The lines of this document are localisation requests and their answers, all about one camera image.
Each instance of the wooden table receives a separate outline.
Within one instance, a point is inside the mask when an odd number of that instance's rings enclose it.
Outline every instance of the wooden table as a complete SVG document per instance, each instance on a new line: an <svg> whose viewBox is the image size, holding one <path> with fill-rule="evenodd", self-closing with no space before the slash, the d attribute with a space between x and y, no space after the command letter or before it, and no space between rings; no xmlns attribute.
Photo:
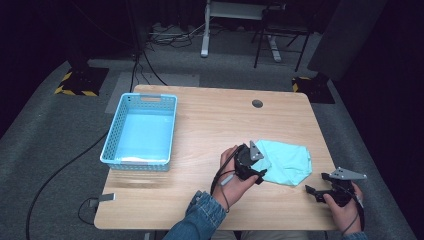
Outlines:
<svg viewBox="0 0 424 240"><path fill-rule="evenodd" d="M296 187L263 182L237 202L221 230L331 230L326 204L316 203L305 184L330 189L321 172L335 170L306 95L289 92L144 86L134 92L178 97L169 172L111 170L95 218L100 229L170 229L183 219L197 190L209 191L220 154L229 147L266 139L306 146L313 173ZM255 108L252 101L263 102Z"/></svg>

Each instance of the teal cloth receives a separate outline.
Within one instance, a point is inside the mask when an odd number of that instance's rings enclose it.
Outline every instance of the teal cloth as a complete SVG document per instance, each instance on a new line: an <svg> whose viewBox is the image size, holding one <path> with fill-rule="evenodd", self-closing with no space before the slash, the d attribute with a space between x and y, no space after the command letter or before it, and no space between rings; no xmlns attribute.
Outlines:
<svg viewBox="0 0 424 240"><path fill-rule="evenodd" d="M264 158L252 168L256 171L267 169L265 181L297 186L312 173L311 156L304 146L268 140L259 140L256 146Z"/></svg>

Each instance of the black device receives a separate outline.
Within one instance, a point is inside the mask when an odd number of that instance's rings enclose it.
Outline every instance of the black device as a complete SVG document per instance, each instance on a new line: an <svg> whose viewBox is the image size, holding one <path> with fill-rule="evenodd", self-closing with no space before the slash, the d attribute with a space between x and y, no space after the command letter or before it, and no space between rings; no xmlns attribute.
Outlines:
<svg viewBox="0 0 424 240"><path fill-rule="evenodd" d="M317 202L325 203L324 194L327 193L333 197L337 205L344 207L350 201L350 199L352 199L352 196L355 196L355 189L353 188L352 182L350 180L330 178L328 173L321 173L321 177L322 179L331 182L331 190L317 191L315 188L305 185L306 192L314 195Z"/></svg>
<svg viewBox="0 0 424 240"><path fill-rule="evenodd" d="M256 184L261 184L264 179L262 178L265 176L266 169L258 172L254 169L252 169L252 165L255 164L257 161L259 161L260 158L252 159L252 155L255 156L255 154L252 154L251 151L256 151L256 146L251 144L251 147L249 148L246 144L241 145L240 148L237 149L235 155L234 155L234 167L235 167L235 174L237 177L239 177L241 180L246 180L250 178L253 175L258 175L259 178L256 180Z"/></svg>
<svg viewBox="0 0 424 240"><path fill-rule="evenodd" d="M255 143L253 141L250 141L250 148L244 143L243 145L238 146L237 149L228 157L225 163L216 172L212 185L211 185L211 194L213 193L219 178L223 174L225 174L222 171L228 165L228 163L233 157L235 160L234 174L239 179L246 180L253 175L258 175L259 178L255 181L255 183L259 185L264 181L262 177L265 176L265 173L267 170L264 169L258 172L252 169L252 165L255 164L257 161L259 161L260 159L264 158L264 156L256 147Z"/></svg>
<svg viewBox="0 0 424 240"><path fill-rule="evenodd" d="M305 185L306 192L313 195L317 202L322 203L326 203L324 194L329 194L340 207L346 206L346 204L348 204L349 201L353 199L356 202L356 208L358 209L358 214L361 219L361 229L364 230L364 206L362 204L362 200L355 194L352 180L366 179L367 176L365 174L355 173L339 167L336 169L336 171L330 174L321 173L321 177L322 179L331 182L331 189L317 191L315 188Z"/></svg>

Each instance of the black wire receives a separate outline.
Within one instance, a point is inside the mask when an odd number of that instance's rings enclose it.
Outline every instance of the black wire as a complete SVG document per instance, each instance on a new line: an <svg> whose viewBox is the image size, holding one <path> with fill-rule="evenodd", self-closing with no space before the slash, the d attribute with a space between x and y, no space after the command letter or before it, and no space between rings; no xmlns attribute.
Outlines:
<svg viewBox="0 0 424 240"><path fill-rule="evenodd" d="M149 61L149 59L147 58L147 55L146 55L146 52L145 51L143 51L143 55L144 55L144 58L146 59L146 61L147 61L147 64L149 64L149 67L150 67L150 69L152 70L152 72L153 72L153 74L155 74L155 76L159 79L159 81L163 84L163 85L165 85L165 86L168 86L168 84L166 84L164 81L162 81L162 79L156 74L156 72L155 72L155 70L153 69L153 67L152 67L152 65L150 65L150 61Z"/></svg>
<svg viewBox="0 0 424 240"><path fill-rule="evenodd" d="M84 203L86 203L86 202L88 202L88 201L90 201L90 200L99 200L99 198L91 197L91 198L87 198L87 199L85 199L85 200L84 200L84 202L82 202L82 203L81 203L81 205L80 205L80 207L79 207L79 209L78 209L78 218L79 218L82 222L84 222L84 223L87 223L87 224L89 224L89 225L94 225L94 222L93 222L93 223L92 223L92 222L89 222L89 221L87 221L87 220L85 220L85 219L83 219L83 218L81 217L81 209L82 209L82 206L84 206Z"/></svg>
<svg viewBox="0 0 424 240"><path fill-rule="evenodd" d="M46 182L44 182L44 184L40 187L40 189L37 191L37 194L35 195L34 199L31 202L31 205L28 209L28 213L27 213L27 218L26 218L26 226L25 226L25 233L26 233L26 239L30 240L30 222L31 222L31 214L32 214L32 210L34 209L35 203L37 202L38 197L40 196L41 192L44 190L44 188L47 186L47 184L49 184L49 182L56 177L57 174L59 174L63 169L65 169L67 166L69 166L71 163L75 162L78 158L80 158L81 156L83 156L84 154L86 154L88 151L90 151L94 146L96 146L106 135L108 132L106 132L105 134L103 134L103 136L101 136L96 142L94 142L89 148L87 148L86 150L84 150L82 153L80 153L78 156L76 156L75 158L71 159L69 162L67 162L65 165L63 165L61 168L59 168L56 172L54 172L49 179L47 179Z"/></svg>
<svg viewBox="0 0 424 240"><path fill-rule="evenodd" d="M132 74L131 74L131 84L130 84L130 91L129 92L132 92L133 91L132 86L133 86L133 83L134 83L134 76L137 74L136 73L137 72L137 64L138 64L138 61L140 59L139 56L140 55L138 53L136 53L136 55L135 55L135 62L134 62L134 66L133 66L133 71L132 71Z"/></svg>
<svg viewBox="0 0 424 240"><path fill-rule="evenodd" d="M138 65L141 67L141 70L140 70L141 76L144 78L144 80L146 80L147 84L152 85L152 84L150 84L149 80L147 80L146 76L144 76L143 66L141 66L140 62L138 63Z"/></svg>
<svg viewBox="0 0 424 240"><path fill-rule="evenodd" d="M222 175L224 175L225 173L232 172L232 171L227 171L227 172L221 174L221 172L224 170L224 168L230 162L231 158L233 158L234 155L236 155L236 152L238 152L242 147L243 147L243 145L238 146L237 149L233 153L231 153L231 155L225 160L224 164L222 164L222 166L216 172L215 177L213 178L213 181L212 181L212 184L211 184L211 191L210 191L211 195L213 194L213 191L215 190L215 186L216 186L216 183L218 182L219 178Z"/></svg>

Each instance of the cable on floor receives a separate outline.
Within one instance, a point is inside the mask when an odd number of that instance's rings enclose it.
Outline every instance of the cable on floor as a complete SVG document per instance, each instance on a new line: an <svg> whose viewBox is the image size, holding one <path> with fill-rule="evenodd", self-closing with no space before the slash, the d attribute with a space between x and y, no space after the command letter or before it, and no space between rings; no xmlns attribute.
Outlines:
<svg viewBox="0 0 424 240"><path fill-rule="evenodd" d="M56 170L56 172L54 172L48 179L47 181L44 182L44 184L40 187L40 189L38 189L37 194L35 195L34 199L31 202L31 205L28 209L28 213L27 213L27 218L26 218L26 225L25 225L25 234L26 234L26 239L30 240L31 236L30 236L30 222L31 222L31 214L32 214L32 210L34 209L35 203L37 202L38 197L40 196L41 192L44 190L44 188L50 183L50 181L56 177L63 169L65 169L67 166L71 165L73 162L75 162L77 159L79 159L80 157L82 157L84 154L86 154L88 151L90 151L91 149L94 148L94 146L96 146L104 137L106 137L107 133L109 131L107 131L106 133L104 133L96 142L94 142L90 147L88 147L86 150L84 150L83 152L81 152L78 156L76 156L75 158L71 159L69 162L67 162L65 165L63 165L61 168L59 168L58 170Z"/></svg>

